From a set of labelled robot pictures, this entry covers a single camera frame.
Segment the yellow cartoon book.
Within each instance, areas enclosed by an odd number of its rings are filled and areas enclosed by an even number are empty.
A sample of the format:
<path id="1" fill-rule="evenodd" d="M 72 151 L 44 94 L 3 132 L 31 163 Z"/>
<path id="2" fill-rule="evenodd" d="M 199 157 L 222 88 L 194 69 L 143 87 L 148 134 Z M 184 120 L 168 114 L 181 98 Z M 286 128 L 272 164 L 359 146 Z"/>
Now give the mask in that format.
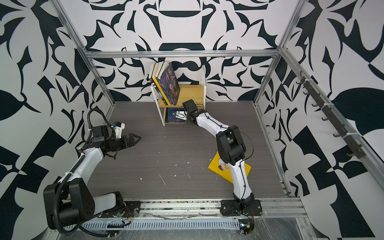
<path id="1" fill-rule="evenodd" d="M 158 63 L 153 63 L 151 64 L 151 69 L 149 73 L 150 80 L 154 86 L 154 88 L 157 90 L 159 93 L 159 97 L 162 99 L 164 104 L 166 106 L 170 105 L 170 102 L 168 101 L 166 95 L 164 94 L 163 90 L 161 89 L 159 82 L 158 82 L 158 77 L 160 76 L 161 69 L 163 67 L 164 62 L 158 62 Z"/>
<path id="2" fill-rule="evenodd" d="M 233 183 L 232 176 L 230 173 L 230 168 L 228 164 L 226 164 L 221 158 L 219 153 L 217 152 L 214 158 L 212 159 L 211 163 L 208 167 L 211 171 L 218 174 L 225 180 L 229 181 L 230 183 Z"/>

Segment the blue book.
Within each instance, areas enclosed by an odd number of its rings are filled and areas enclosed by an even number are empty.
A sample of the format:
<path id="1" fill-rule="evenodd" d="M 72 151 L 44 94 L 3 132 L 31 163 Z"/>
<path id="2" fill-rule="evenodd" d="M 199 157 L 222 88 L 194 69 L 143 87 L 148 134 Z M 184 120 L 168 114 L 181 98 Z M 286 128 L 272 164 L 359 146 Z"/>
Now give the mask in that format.
<path id="1" fill-rule="evenodd" d="M 167 108 L 165 112 L 165 123 L 166 124 L 175 124 L 175 123 L 184 123 L 186 120 L 178 119 L 175 117 L 176 111 L 184 111 L 183 107 L 179 108 Z"/>

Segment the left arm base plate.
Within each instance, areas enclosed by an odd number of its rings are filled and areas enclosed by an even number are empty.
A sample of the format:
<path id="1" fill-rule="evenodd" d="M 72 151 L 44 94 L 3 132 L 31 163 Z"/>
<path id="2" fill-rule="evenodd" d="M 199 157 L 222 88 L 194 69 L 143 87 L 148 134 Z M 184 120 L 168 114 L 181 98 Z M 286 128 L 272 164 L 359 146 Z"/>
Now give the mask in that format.
<path id="1" fill-rule="evenodd" d="M 117 213 L 116 217 L 131 218 L 140 213 L 141 201 L 125 201 L 124 207 Z"/>

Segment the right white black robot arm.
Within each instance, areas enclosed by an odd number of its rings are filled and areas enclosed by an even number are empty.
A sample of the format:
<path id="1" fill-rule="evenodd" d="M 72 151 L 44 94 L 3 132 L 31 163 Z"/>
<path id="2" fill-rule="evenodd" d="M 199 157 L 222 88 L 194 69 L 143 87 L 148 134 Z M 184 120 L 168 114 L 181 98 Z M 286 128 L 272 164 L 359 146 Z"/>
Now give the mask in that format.
<path id="1" fill-rule="evenodd" d="M 246 145 L 242 132 L 235 125 L 225 125 L 213 118 L 206 110 L 197 107 L 193 100 L 183 103 L 188 124 L 199 126 L 216 137 L 220 158 L 229 167 L 234 185 L 234 201 L 241 212 L 255 201 L 246 176 Z"/>

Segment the dark portrait book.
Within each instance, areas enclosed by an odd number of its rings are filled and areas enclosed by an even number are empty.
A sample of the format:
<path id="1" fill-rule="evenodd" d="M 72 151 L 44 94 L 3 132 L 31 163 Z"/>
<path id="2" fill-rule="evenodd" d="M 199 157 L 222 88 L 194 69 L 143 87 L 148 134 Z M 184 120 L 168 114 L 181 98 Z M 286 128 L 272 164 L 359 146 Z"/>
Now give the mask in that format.
<path id="1" fill-rule="evenodd" d="M 175 106 L 178 102 L 179 94 L 180 94 L 180 86 L 178 83 L 178 79 L 176 77 L 175 71 L 173 69 L 172 63 L 169 63 L 169 66 L 166 70 L 167 79 L 169 80 L 169 87 L 171 89 L 171 97 L 173 100 L 173 105 Z"/>
<path id="2" fill-rule="evenodd" d="M 159 66 L 156 73 L 156 80 L 158 82 L 158 88 L 162 90 L 164 99 L 166 100 L 168 105 L 173 105 L 173 100 L 171 97 L 171 89 L 169 87 L 169 80 L 167 79 L 166 70 L 169 66 L 167 62 L 159 62 Z"/>

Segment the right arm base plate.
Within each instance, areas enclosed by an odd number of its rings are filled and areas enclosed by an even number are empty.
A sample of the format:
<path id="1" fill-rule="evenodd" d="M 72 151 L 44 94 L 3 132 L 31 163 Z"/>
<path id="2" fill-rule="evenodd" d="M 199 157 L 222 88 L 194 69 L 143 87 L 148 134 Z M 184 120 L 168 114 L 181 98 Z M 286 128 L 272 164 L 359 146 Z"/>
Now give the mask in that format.
<path id="1" fill-rule="evenodd" d="M 234 200 L 221 200 L 220 204 L 220 213 L 225 217 L 259 217 L 263 212 L 261 202 L 259 200 L 255 200 L 254 203 L 245 210 L 241 210 L 240 206 Z"/>

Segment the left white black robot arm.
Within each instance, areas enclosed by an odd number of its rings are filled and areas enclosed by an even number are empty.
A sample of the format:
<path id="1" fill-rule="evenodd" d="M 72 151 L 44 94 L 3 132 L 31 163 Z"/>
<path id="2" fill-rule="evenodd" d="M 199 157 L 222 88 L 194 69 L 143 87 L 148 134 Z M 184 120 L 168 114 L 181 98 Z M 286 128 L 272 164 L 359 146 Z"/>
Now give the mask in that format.
<path id="1" fill-rule="evenodd" d="M 142 138 L 135 134 L 123 135 L 125 124 L 111 124 L 99 109 L 88 112 L 87 122 L 90 134 L 79 149 L 79 159 L 64 177 L 44 189 L 48 227 L 62 236 L 81 230 L 93 237 L 111 238 L 114 236 L 111 232 L 95 233 L 83 225 L 103 214 L 119 215 L 126 204 L 118 191 L 92 196 L 88 182 L 104 157 L 115 159 L 119 151 L 135 146 Z"/>

